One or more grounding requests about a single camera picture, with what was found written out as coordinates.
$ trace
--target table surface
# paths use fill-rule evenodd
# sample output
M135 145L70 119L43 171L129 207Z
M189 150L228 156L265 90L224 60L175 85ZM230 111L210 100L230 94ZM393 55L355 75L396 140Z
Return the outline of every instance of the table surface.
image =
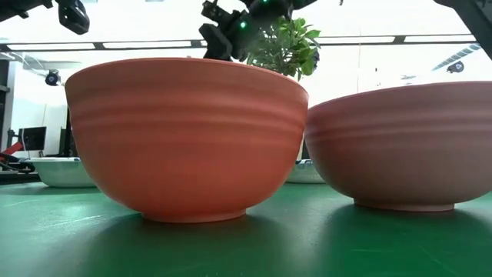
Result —
M284 185L239 219L149 222L97 189L0 186L0 276L490 277L492 195L454 212Z

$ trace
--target green plant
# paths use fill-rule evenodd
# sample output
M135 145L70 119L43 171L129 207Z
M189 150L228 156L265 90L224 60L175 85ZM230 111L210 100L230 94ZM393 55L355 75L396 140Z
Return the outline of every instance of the green plant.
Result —
M303 18L279 18L258 34L248 49L247 63L285 76L297 76L298 80L313 74L319 61L320 45L316 38L321 31L309 30L310 27Z

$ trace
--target pink bowl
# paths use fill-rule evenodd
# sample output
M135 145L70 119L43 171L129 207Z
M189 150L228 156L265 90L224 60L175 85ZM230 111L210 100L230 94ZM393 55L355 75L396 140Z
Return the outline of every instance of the pink bowl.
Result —
M321 177L358 205L445 211L492 190L492 82L365 92L311 108Z

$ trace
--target terracotta bowl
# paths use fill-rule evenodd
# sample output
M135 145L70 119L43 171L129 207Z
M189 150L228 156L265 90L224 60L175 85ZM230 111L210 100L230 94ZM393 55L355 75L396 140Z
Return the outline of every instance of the terracotta bowl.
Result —
M195 58L96 65L66 82L74 140L110 198L163 222L244 214L285 181L308 94L282 75Z
M413 85L311 108L317 170L358 205L444 211L492 190L492 82Z

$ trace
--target bowl base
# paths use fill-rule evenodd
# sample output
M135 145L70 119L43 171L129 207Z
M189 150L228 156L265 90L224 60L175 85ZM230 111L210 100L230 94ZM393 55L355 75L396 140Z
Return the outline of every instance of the bowl base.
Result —
M412 204L397 204L389 202L378 202L378 201L366 201L366 200L354 200L355 205L361 205L368 208L374 209L387 209L394 211L405 211L405 212L446 212L454 209L454 204L449 205L412 205Z
M204 222L217 222L228 219L235 219L246 213L246 210L237 212L226 212L217 214L201 214L201 215L151 215L142 214L145 219L155 222L166 223L204 223Z

